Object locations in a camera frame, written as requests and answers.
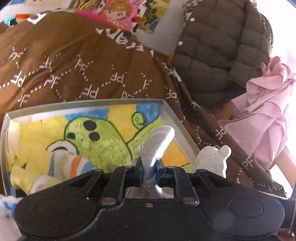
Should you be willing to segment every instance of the stuffed animal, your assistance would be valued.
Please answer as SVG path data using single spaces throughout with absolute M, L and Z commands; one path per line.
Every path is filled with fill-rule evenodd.
M 206 169 L 226 178 L 226 159 L 230 154 L 229 146 L 222 146 L 219 150 L 213 146 L 206 146 L 198 153 L 193 168 L 194 170 Z
M 0 240 L 17 241 L 22 236 L 14 221 L 15 207 L 21 199 L 0 195 Z

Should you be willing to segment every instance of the colorful poster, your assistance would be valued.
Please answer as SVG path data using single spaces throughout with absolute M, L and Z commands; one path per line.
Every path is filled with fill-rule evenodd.
M 95 13 L 99 10 L 102 1 L 103 0 L 73 0 L 69 8 Z
M 9 5 L 24 4 L 27 0 L 12 0 Z
M 147 0 L 145 3 L 146 10 L 139 27 L 146 32 L 154 32 L 169 3 L 170 0 Z
M 158 103 L 115 105 L 17 124 L 16 128 L 10 124 L 9 166 L 48 175 L 50 161 L 46 160 L 45 150 L 62 149 L 110 172 L 108 165 L 129 165 L 136 157 L 136 148 L 162 125 Z M 189 160 L 176 140 L 170 143 L 162 160 L 166 166 L 184 166 L 187 172 L 191 171 Z
M 142 3 L 143 0 L 106 0 L 100 15 L 111 24 L 131 31 L 140 20 L 139 6 Z

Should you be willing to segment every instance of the cartoon girl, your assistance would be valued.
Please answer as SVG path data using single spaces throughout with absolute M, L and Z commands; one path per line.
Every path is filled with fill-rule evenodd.
M 104 6 L 102 14 L 106 16 L 108 22 L 124 28 L 118 20 L 128 17 L 132 10 L 132 5 L 126 0 L 110 0 Z

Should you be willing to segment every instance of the pink ruffled fabric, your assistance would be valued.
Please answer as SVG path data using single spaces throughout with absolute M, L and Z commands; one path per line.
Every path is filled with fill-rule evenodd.
M 218 123 L 240 147 L 267 170 L 288 141 L 293 112 L 295 73 L 279 57 L 261 64 L 262 77 L 246 83 L 247 92 L 231 100 L 236 107 L 233 120 Z

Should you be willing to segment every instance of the puffer jacket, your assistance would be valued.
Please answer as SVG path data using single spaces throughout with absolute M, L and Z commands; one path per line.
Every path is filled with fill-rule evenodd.
M 208 109 L 246 92 L 262 75 L 273 44 L 268 20 L 249 0 L 203 0 L 193 10 L 178 42 L 172 66 L 191 97 Z

